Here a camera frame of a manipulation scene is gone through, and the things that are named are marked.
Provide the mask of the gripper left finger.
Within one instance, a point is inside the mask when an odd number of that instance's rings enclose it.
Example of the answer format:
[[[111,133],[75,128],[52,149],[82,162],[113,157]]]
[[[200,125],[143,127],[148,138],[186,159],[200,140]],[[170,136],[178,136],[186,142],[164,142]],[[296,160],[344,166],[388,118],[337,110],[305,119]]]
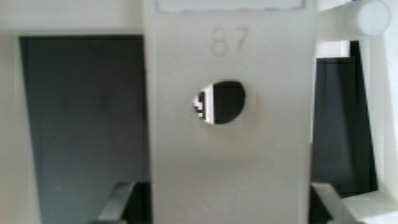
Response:
[[[90,224],[129,224],[123,216],[134,195],[134,187],[134,182],[122,182],[116,184],[98,218]]]

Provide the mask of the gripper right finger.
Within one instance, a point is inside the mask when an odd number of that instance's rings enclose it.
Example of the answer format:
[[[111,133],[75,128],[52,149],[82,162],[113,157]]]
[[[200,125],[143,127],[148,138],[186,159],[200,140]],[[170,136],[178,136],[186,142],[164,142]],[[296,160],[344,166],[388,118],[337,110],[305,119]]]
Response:
[[[313,182],[312,187],[333,217],[333,224],[360,224],[333,185],[329,183]]]

